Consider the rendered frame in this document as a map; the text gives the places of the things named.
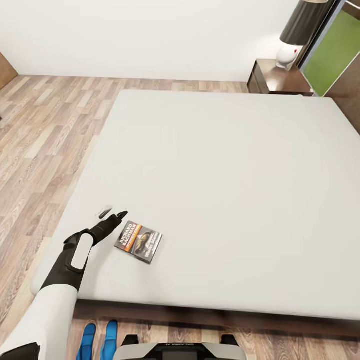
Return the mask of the hardback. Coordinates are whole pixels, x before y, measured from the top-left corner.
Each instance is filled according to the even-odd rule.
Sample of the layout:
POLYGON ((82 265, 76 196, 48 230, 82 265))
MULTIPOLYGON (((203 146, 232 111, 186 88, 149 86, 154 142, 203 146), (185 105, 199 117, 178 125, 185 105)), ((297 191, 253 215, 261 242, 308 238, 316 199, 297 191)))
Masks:
POLYGON ((114 246, 151 263, 162 236, 160 232, 129 220, 114 246))

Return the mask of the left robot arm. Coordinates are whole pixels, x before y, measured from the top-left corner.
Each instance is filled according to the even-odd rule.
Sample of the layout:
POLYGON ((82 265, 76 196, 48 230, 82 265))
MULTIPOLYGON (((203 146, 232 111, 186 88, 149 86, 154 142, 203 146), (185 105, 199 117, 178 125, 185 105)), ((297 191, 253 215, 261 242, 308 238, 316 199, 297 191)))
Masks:
POLYGON ((104 218, 113 206, 94 216, 96 227, 77 232, 63 252, 14 331, 0 348, 0 360, 65 360, 78 292, 92 247, 110 235, 128 211, 104 218))

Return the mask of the sandal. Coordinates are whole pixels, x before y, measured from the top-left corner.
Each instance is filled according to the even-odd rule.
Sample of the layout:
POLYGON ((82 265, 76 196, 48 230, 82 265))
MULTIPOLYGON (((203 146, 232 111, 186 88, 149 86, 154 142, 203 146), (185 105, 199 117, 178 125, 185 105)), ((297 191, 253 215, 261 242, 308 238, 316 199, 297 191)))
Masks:
POLYGON ((95 332, 95 324, 91 323, 86 326, 76 360, 92 360, 92 345, 95 332))
POLYGON ((100 360, 113 360, 117 351, 117 332, 118 322, 116 320, 109 321, 106 328, 105 344, 101 348, 100 360))

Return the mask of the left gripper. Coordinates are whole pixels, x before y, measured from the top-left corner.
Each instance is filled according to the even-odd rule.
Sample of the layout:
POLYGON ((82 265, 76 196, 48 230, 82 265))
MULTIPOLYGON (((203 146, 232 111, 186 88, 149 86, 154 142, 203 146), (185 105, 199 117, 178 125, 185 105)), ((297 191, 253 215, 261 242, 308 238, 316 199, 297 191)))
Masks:
POLYGON ((119 212, 117 215, 111 215, 107 220, 99 223, 96 227, 99 227, 104 232, 104 239, 110 235, 115 228, 117 228, 122 222, 123 218, 128 214, 128 211, 119 212))

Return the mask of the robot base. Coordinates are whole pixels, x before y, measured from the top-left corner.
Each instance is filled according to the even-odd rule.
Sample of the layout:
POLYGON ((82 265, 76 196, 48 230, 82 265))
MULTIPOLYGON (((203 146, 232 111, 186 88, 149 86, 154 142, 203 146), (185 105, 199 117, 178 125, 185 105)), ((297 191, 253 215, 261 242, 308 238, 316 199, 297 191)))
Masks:
POLYGON ((128 334, 113 360, 248 360, 232 334, 221 343, 141 343, 137 334, 128 334))

